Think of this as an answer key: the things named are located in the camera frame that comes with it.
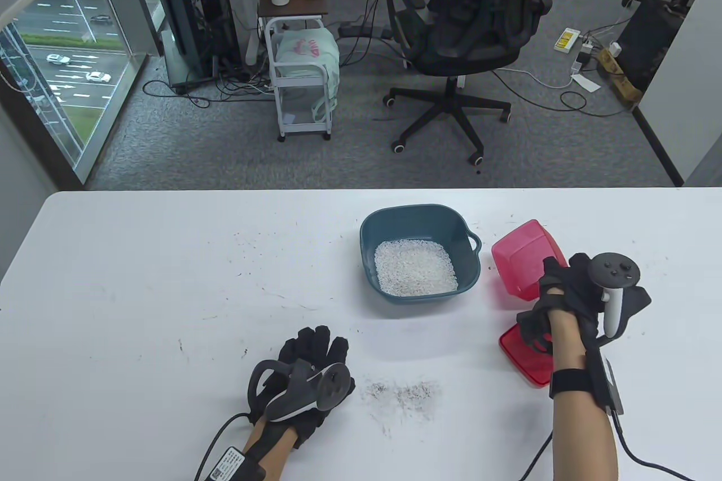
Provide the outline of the person's right hand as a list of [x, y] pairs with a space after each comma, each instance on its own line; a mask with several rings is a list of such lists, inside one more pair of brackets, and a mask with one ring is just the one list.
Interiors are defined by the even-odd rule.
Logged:
[[625, 255], [606, 252], [591, 258], [578, 253], [567, 267], [553, 257], [545, 258], [543, 265], [538, 301], [517, 315], [522, 340], [538, 353], [553, 352], [553, 310], [575, 316], [581, 340], [591, 348], [619, 339], [629, 320], [651, 304], [647, 290], [639, 286], [639, 265]]

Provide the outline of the person's left hand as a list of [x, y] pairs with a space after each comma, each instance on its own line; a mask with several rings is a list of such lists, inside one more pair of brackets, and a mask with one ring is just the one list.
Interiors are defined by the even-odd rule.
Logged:
[[290, 429], [299, 448], [355, 389], [345, 337], [321, 325], [287, 340], [278, 359], [256, 365], [248, 384], [249, 419], [260, 434], [248, 449], [269, 451]]

